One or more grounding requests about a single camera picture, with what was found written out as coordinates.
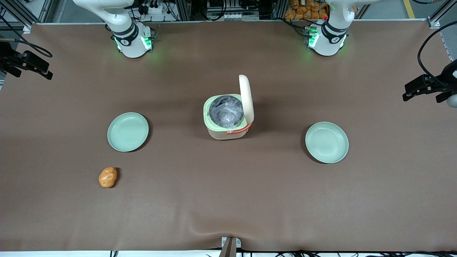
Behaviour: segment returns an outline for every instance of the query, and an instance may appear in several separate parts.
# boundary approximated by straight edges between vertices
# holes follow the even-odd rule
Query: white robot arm
[[[353,5],[371,4],[380,0],[325,0],[330,6],[329,18],[316,28],[308,46],[320,55],[331,56],[343,47],[346,32],[355,17]]]
[[[99,16],[114,34],[119,50],[129,58],[137,58],[152,49],[151,28],[134,22],[124,7],[134,0],[73,0]]]

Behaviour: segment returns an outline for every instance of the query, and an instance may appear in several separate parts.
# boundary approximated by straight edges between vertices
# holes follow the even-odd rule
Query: orange handle
[[[242,128],[242,129],[240,129],[240,130],[235,130],[235,131],[232,131],[232,132],[227,131],[225,134],[226,134],[226,135],[239,134],[239,133],[241,133],[241,132],[244,132],[244,131],[248,130],[248,129],[251,127],[251,125],[252,125],[252,123],[248,124],[246,127]]]

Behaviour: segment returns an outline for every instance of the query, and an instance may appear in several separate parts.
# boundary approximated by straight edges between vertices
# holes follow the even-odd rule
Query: orange object
[[[357,8],[357,6],[355,6],[355,5],[353,5],[353,6],[352,6],[352,9],[354,9],[354,12],[356,12],[356,13],[355,13],[355,17],[357,18],[357,14],[358,14],[358,12],[359,12],[359,8]]]
[[[316,5],[316,2],[314,0],[306,0],[306,8],[308,10],[311,9],[311,7],[315,6]]]
[[[308,10],[303,14],[303,19],[311,19],[311,11]]]
[[[319,19],[324,19],[327,16],[327,11],[325,9],[319,10]]]
[[[284,19],[293,20],[295,18],[295,10],[288,9],[284,15]]]
[[[117,170],[114,167],[105,168],[98,176],[98,182],[103,188],[109,188],[114,185],[117,179]]]
[[[299,0],[290,0],[289,5],[292,9],[296,10],[300,6]]]
[[[310,8],[311,11],[319,11],[320,4],[314,3],[313,7]]]
[[[308,11],[308,10],[306,9],[305,6],[302,6],[302,5],[301,5],[301,6],[299,6],[299,7],[297,8],[297,14],[303,15],[306,11]]]
[[[311,12],[311,19],[319,19],[319,13],[318,12]]]

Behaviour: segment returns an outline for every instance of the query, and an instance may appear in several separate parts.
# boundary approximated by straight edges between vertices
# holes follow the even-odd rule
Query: light green plate
[[[342,160],[349,150],[346,133],[330,122],[319,122],[306,132],[306,148],[318,161],[335,163]]]
[[[108,142],[120,152],[130,152],[140,147],[148,137],[149,126],[139,113],[119,115],[108,128]]]

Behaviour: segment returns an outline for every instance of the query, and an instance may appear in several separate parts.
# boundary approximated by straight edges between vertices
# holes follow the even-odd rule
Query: plastic bag
[[[209,107],[209,117],[219,127],[233,129],[243,118],[243,104],[234,96],[220,96]]]

